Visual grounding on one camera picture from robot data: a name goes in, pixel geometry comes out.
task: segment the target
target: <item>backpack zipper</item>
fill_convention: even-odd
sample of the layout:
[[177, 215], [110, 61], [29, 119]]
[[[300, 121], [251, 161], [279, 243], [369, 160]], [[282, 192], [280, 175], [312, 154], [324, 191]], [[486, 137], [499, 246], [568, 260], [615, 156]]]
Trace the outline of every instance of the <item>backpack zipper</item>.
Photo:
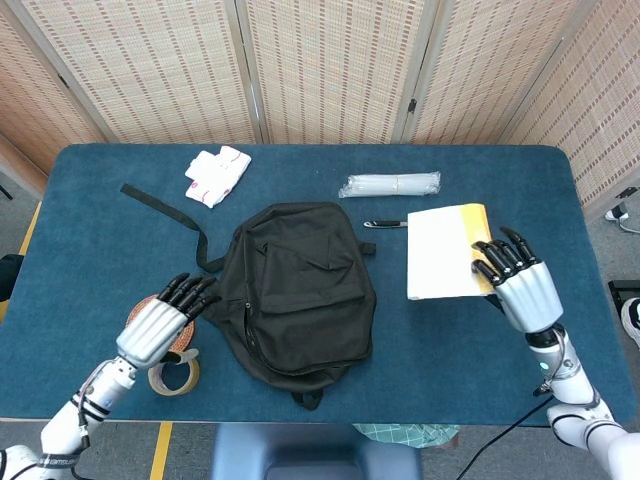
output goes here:
[[353, 365], [355, 362], [367, 357], [367, 355], [362, 355], [360, 357], [357, 357], [351, 360], [314, 363], [313, 365], [310, 365], [306, 368], [300, 368], [298, 370], [280, 370], [269, 363], [267, 358], [264, 356], [262, 349], [260, 348], [258, 337], [256, 336], [255, 330], [253, 329], [253, 326], [251, 325], [251, 322], [250, 322], [251, 308], [252, 308], [251, 302], [246, 302], [244, 304], [244, 315], [245, 315], [244, 316], [244, 332], [247, 340], [247, 345], [249, 346], [249, 352], [253, 354], [254, 357], [258, 357], [258, 360], [262, 364], [264, 364], [265, 367], [267, 367], [269, 370], [272, 370], [273, 372], [279, 373], [281, 375], [288, 375], [288, 376], [305, 375], [307, 373], [312, 373], [325, 368], [348, 367]]

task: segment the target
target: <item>black pen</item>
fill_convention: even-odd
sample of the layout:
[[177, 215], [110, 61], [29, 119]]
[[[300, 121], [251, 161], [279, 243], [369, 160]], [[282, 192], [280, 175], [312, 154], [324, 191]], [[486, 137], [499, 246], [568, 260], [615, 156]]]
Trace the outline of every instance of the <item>black pen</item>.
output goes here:
[[370, 220], [364, 222], [367, 228], [406, 228], [407, 222], [400, 220]]

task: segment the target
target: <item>table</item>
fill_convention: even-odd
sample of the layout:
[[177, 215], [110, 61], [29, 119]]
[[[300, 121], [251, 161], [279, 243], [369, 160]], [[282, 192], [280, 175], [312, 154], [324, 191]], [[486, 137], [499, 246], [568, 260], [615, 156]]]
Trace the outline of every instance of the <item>table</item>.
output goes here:
[[[592, 382], [617, 418], [634, 413], [629, 376], [565, 155], [543, 146], [241, 145], [253, 162], [209, 210], [184, 197], [183, 173], [218, 145], [75, 145], [52, 172], [31, 246], [0, 327], [0, 416], [47, 418], [100, 361], [131, 308], [176, 273], [197, 272], [197, 235], [120, 193], [131, 183], [182, 210], [224, 254], [234, 228], [276, 202], [339, 203], [367, 259], [378, 307], [374, 351], [309, 412], [250, 377], [220, 332], [199, 320], [196, 389], [154, 394], [140, 376], [111, 418], [173, 421], [510, 424], [539, 402], [541, 378], [521, 334], [480, 298], [406, 299], [406, 231], [362, 222], [468, 202], [487, 206], [494, 233], [509, 225], [547, 261], [568, 328]], [[349, 174], [439, 170], [428, 197], [337, 198]], [[544, 425], [541, 412], [528, 425]]]

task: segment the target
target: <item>robotic arm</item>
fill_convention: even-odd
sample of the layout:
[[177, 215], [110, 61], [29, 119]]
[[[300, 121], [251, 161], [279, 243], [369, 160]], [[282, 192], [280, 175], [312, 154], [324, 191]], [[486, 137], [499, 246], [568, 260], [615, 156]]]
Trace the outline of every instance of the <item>robotic arm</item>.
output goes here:
[[[102, 362], [44, 427], [40, 458], [27, 447], [0, 450], [0, 480], [56, 480], [72, 469], [90, 445], [90, 435], [133, 387], [136, 372], [168, 354], [182, 329], [218, 297], [202, 296], [215, 280], [182, 273], [131, 322], [116, 340], [118, 356]], [[182, 363], [181, 358], [172, 359]]]
[[569, 334], [557, 323], [563, 313], [545, 263], [518, 233], [501, 228], [515, 245], [501, 240], [477, 242], [489, 260], [474, 270], [493, 285], [511, 325], [525, 334], [542, 374], [534, 395], [552, 393], [560, 402], [547, 410], [551, 428], [562, 443], [593, 454], [614, 480], [640, 478], [640, 433], [627, 433], [591, 385]]

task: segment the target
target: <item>yellow book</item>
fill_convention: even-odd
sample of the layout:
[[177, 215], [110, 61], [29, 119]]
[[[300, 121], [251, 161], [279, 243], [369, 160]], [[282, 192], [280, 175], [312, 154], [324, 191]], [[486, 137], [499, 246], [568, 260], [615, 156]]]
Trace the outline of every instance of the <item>yellow book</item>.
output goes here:
[[469, 203], [413, 212], [407, 222], [409, 300], [493, 292], [484, 277], [471, 271], [473, 260], [484, 259], [471, 245], [491, 240], [484, 205]]

